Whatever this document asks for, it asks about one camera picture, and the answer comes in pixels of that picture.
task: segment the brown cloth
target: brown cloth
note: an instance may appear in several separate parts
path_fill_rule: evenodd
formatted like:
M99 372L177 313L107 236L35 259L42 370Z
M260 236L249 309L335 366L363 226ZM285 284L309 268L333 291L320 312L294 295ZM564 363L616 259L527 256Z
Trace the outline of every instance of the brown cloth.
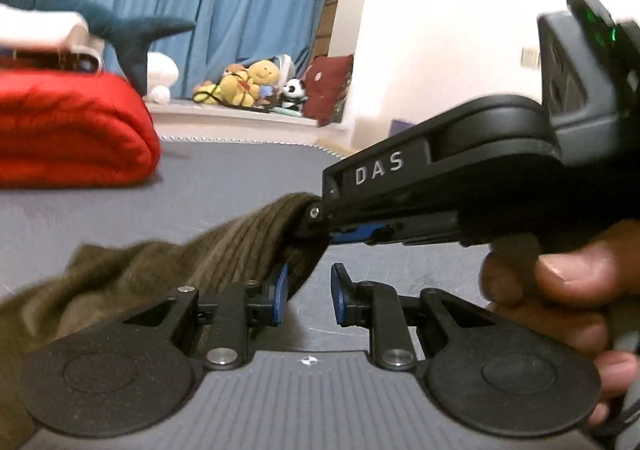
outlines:
M263 281L278 262L289 265L292 295L328 245L327 239L301 241L291 236L314 199L309 194L286 195L184 245L85 245L61 276L0 303L0 449L16 448L34 429L17 391L20 363L30 351L182 284L216 293L229 283Z

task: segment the panda plush toy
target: panda plush toy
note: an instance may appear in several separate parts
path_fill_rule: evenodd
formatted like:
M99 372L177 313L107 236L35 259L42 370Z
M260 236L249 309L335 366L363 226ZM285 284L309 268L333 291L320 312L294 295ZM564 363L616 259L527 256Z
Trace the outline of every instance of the panda plush toy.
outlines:
M292 78L282 88L280 95L283 109L302 112L302 106L308 100L305 83L298 78Z

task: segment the wall outlet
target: wall outlet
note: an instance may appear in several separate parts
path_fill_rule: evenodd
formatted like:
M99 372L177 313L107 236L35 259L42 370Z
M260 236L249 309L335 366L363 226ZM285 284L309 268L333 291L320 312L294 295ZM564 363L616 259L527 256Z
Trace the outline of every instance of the wall outlet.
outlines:
M540 69L540 50L537 48L523 48L520 55L520 65L527 69Z

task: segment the shark tail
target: shark tail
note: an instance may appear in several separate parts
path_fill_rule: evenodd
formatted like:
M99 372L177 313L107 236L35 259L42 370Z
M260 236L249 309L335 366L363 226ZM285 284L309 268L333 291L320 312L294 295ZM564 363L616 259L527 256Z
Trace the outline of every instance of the shark tail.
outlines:
M147 17L123 20L109 37L120 67L129 83L146 95L146 54L155 40L188 32L195 23L173 17Z

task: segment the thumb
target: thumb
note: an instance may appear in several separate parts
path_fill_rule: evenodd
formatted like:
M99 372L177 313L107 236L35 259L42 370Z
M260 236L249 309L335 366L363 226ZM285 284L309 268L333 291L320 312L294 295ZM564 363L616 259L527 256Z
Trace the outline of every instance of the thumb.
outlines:
M617 223L575 252L541 255L536 279L550 299L573 306L640 293L640 222Z

